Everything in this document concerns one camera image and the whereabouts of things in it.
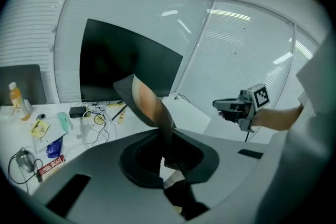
black monitor screen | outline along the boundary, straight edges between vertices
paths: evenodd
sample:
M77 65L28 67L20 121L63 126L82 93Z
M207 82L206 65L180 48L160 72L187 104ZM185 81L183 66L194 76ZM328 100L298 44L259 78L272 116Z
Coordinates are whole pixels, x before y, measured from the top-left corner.
M144 36L88 19L80 53L82 100L121 100L113 83L132 74L158 97L168 96L181 61L181 55Z

forearm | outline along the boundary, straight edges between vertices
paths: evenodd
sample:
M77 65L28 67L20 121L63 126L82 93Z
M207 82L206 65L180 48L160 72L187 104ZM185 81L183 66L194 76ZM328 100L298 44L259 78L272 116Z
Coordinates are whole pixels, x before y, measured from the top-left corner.
M288 130L298 119L303 106L287 110L261 109L257 112L252 126L263 126L276 131Z

blue wrapper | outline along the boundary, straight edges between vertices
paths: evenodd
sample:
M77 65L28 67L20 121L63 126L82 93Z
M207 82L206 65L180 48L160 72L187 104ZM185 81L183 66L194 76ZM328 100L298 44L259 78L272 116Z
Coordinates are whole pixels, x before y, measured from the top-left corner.
M53 141L50 145L47 146L47 156L48 158L58 158L61 149L62 149L62 142L63 142L63 136L55 141Z

white table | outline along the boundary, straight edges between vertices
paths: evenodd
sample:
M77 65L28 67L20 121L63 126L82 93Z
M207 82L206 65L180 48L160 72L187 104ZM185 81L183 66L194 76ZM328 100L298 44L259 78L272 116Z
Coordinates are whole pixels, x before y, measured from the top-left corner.
M163 99L163 103L170 111L176 126L178 128L203 134L208 123L210 122L210 118L181 97L178 97L177 100L174 98L174 95L170 95L169 97ZM122 106L112 108L106 107L106 114L111 119L121 108ZM21 121L17 114L14 114L9 119L0 119L0 165L6 176L10 157L12 157L21 147L24 147L28 151L32 152L36 158L40 158L44 165L53 160L52 158L47 157L45 150L42 150L38 154L35 153L32 136L30 135L30 129L36 122L36 117L38 115L43 113L48 118L54 116L58 112L68 113L69 109L70 103L35 105L33 106L32 115L27 122ZM4 114L9 110L10 107L2 107L0 112L1 114ZM68 163L83 153L85 150L90 148L92 146L92 142L96 140L98 132L101 130L103 125L95 124L93 121L93 116L94 115L91 115L90 117L83 120L81 118L71 119L74 127L71 134L64 135L61 151L61 153L65 155L65 163ZM107 132L109 133L108 141L113 141L116 138L120 139L150 129L151 128L140 121L129 108L126 108L125 110L123 123L115 123L114 126L113 123L110 123L107 124L106 128ZM103 135L107 136L102 131L94 146L105 143L106 138ZM166 167L161 170L162 171L160 171L160 176L164 179L167 179L173 173L172 170ZM10 171L11 176L17 182L24 182L32 175L32 173L27 173L26 171L22 170L25 177L24 180L15 160L13 160L11 163ZM30 181L28 181L29 193L34 193L38 186L39 182L37 181L37 178L33 177ZM24 191L27 191L25 184L18 185L18 187Z

orange juice bottle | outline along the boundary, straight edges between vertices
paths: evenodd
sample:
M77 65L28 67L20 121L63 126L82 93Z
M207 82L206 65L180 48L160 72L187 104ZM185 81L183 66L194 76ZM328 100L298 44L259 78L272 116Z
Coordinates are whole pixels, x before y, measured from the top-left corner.
M20 89L16 86L15 82L9 84L9 97L13 103L14 109L20 113L21 120L23 121L29 120L30 114L22 98Z

